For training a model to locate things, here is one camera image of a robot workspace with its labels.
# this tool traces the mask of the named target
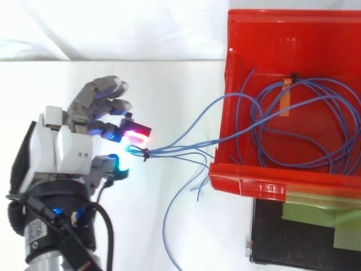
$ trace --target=white table surface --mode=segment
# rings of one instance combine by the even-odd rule
[[[0,63],[2,270],[26,267],[24,240],[8,223],[4,195],[28,125],[46,105],[67,108],[86,82],[117,75],[130,85],[123,98],[133,105],[135,121],[152,128],[148,144],[152,149],[178,138],[211,101],[222,95],[223,73],[223,61]],[[182,142],[218,138],[221,110],[222,103],[216,104]],[[94,139],[94,145],[94,155],[117,152],[116,143],[100,138]],[[163,247],[162,222],[172,197],[199,169],[175,159],[144,163],[134,158],[130,177],[104,191],[101,204],[115,230],[114,270],[176,270]],[[198,203],[195,191],[182,192],[166,223],[171,254],[182,270],[293,270],[252,264],[245,257],[251,212],[251,198],[215,191],[210,185],[203,189]],[[96,253],[105,266],[107,231],[100,216],[95,226]]]

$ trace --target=label sticker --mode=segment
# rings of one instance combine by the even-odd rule
[[[47,235],[47,226],[44,222],[37,218],[26,225],[24,235],[25,244],[30,244]]]

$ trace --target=white cloth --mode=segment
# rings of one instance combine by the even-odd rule
[[[0,0],[0,60],[224,59],[229,8],[358,9],[356,0]]]

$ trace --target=red plastic container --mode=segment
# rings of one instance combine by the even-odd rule
[[[361,11],[229,11],[224,93],[238,93],[253,68],[256,71],[244,91],[252,97],[292,72],[297,72],[300,78],[334,78],[361,97]],[[334,84],[332,89],[361,110],[351,94]],[[263,110],[278,94],[274,93],[263,103]],[[315,98],[315,94],[304,86],[296,86],[290,92],[290,104],[310,98]],[[224,100],[220,138],[235,132],[236,103],[237,97]],[[243,98],[239,130],[250,125],[249,107],[250,101]],[[345,108],[342,110],[349,132],[354,134],[351,115]],[[344,144],[335,117],[321,101],[293,109],[288,117],[277,116],[266,126],[311,137],[329,152]],[[212,186],[217,190],[282,201],[289,192],[361,199],[361,163],[352,176],[327,174],[327,166],[295,171],[266,161],[267,168],[262,168],[250,132],[240,136],[239,142],[245,165],[236,165],[230,159],[230,155],[237,157],[234,139],[218,146],[209,171]],[[274,134],[265,133],[262,144],[276,160],[285,163],[304,163],[324,156],[305,141]],[[351,152],[351,162],[358,156],[360,145],[358,141]]]

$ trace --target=black cover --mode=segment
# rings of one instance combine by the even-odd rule
[[[333,248],[334,228],[283,220],[282,213],[282,202],[255,200],[251,261],[310,270],[361,270],[361,252]]]
[[[32,121],[23,143],[21,144],[20,150],[17,153],[17,157],[12,165],[9,194],[14,195],[19,192],[20,186],[23,183],[23,179],[28,173],[30,167],[29,144],[35,125],[36,122]]]

